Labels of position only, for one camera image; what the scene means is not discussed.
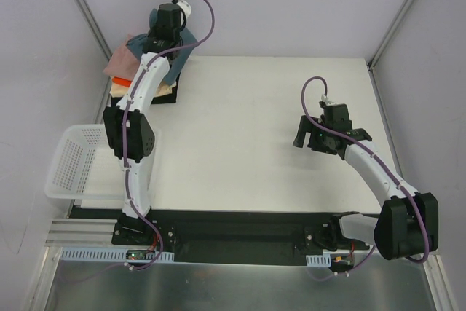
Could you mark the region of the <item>teal blue t-shirt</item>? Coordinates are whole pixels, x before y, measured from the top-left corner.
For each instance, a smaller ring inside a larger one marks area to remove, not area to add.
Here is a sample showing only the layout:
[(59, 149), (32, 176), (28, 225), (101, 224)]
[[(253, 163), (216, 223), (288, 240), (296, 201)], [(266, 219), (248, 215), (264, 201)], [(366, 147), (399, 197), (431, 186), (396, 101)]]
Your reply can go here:
[[(131, 51), (131, 53), (138, 60), (141, 59), (141, 56), (143, 54), (143, 44), (147, 41), (147, 39), (148, 34), (138, 34), (137, 36), (134, 36), (131, 39), (129, 39), (126, 43), (126, 47), (128, 48), (128, 50)], [(181, 39), (182, 46), (193, 44), (197, 41), (192, 32), (187, 28), (182, 30)], [(173, 58), (173, 62), (170, 64), (169, 72), (165, 75), (164, 79), (162, 80), (164, 83), (168, 85), (172, 85), (175, 83), (176, 79), (181, 73), (181, 70), (183, 69), (193, 50), (193, 47), (183, 48), (182, 50), (178, 50), (170, 54), (170, 58)]]

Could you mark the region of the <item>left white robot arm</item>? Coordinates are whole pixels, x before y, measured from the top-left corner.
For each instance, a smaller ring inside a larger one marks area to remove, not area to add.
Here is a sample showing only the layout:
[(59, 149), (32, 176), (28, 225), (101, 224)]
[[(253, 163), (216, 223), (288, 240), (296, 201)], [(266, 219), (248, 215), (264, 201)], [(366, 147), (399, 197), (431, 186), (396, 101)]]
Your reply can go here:
[(157, 137), (146, 118), (157, 88), (168, 74), (181, 46), (186, 13), (177, 4), (161, 4), (157, 20), (143, 44), (143, 54), (127, 93), (115, 106), (105, 108), (103, 121), (110, 148), (119, 159), (125, 180), (125, 199), (118, 230), (139, 245), (149, 243), (153, 226), (146, 222), (151, 210), (149, 184)]

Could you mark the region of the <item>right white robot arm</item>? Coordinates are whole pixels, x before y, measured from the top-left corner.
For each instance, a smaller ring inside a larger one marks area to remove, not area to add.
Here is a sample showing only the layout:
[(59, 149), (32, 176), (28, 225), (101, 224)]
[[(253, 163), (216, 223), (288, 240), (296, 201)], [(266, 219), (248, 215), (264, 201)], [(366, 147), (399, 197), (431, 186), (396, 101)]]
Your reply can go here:
[(422, 264), (438, 248), (438, 201), (421, 193), (388, 167), (372, 137), (355, 129), (347, 105), (321, 103), (320, 117), (301, 116), (293, 145), (337, 155), (364, 180), (381, 206), (376, 217), (358, 212), (332, 216), (321, 234), (329, 250), (353, 240), (376, 247), (386, 260)]

